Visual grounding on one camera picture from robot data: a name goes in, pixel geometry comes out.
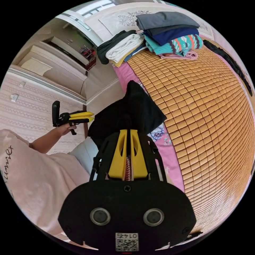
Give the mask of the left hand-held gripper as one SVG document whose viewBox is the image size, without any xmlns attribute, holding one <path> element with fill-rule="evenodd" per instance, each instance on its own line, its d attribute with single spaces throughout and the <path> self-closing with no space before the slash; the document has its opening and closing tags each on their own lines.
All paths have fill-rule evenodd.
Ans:
<svg viewBox="0 0 255 255">
<path fill-rule="evenodd" d="M 94 120 L 94 118 L 92 117 L 93 115 L 94 115 L 94 113 L 85 112 L 85 111 L 76 111 L 73 113 L 62 113 L 58 117 L 58 126 L 62 126 L 66 123 L 69 123 L 69 124 L 73 123 L 76 126 L 78 124 L 89 123 Z"/>
</svg>

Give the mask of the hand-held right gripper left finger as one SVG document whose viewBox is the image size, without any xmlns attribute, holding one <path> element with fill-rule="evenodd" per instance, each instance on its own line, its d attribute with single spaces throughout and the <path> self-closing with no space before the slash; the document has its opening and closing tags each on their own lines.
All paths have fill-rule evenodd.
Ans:
<svg viewBox="0 0 255 255">
<path fill-rule="evenodd" d="M 127 129 L 120 130 L 108 176 L 114 179 L 124 179 L 127 157 Z"/>
</svg>

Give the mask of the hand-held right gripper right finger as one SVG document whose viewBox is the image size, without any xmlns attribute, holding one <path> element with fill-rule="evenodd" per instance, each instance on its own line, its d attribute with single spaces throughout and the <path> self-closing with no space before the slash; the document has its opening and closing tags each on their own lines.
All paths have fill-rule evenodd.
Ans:
<svg viewBox="0 0 255 255">
<path fill-rule="evenodd" d="M 148 172 L 137 130 L 130 130 L 131 165 L 134 179 L 147 178 Z"/>
</svg>

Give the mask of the person's left hand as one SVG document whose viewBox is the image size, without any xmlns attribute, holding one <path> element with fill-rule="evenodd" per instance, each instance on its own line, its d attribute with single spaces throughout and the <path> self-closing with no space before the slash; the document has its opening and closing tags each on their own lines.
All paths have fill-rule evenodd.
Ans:
<svg viewBox="0 0 255 255">
<path fill-rule="evenodd" d="M 64 136 L 66 134 L 68 134 L 69 132 L 73 132 L 73 130 L 75 130 L 77 127 L 75 124 L 69 124 L 66 123 L 62 126 L 56 127 L 56 132 L 58 134 L 58 136 Z"/>
</svg>

